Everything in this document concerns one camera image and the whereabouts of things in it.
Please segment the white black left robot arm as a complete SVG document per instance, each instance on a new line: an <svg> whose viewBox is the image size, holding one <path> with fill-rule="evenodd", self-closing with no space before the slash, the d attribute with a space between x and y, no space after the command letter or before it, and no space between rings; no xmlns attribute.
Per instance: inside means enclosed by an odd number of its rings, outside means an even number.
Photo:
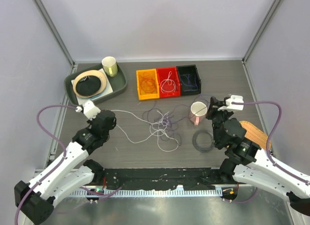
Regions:
<svg viewBox="0 0 310 225"><path fill-rule="evenodd" d="M14 187L17 207L14 224L23 213L34 225L43 223L56 206L75 189L84 185L99 185L103 167L88 157L109 139L116 126L115 113L98 107L81 109L88 126L77 131L63 153L44 171L28 182L19 181Z"/></svg>

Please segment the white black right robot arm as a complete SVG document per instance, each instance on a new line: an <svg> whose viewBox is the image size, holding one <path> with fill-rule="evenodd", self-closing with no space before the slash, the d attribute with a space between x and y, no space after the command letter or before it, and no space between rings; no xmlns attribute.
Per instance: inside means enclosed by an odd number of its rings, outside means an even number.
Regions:
<svg viewBox="0 0 310 225"><path fill-rule="evenodd" d="M269 141L263 149L257 142L246 138L246 129L233 118L243 110L243 97L231 95L222 101L212 96L206 119L211 120L214 147L226 149L227 158L220 166L219 179L225 184L232 181L251 184L289 202L295 211L310 214L310 177L276 159L270 154Z"/></svg>

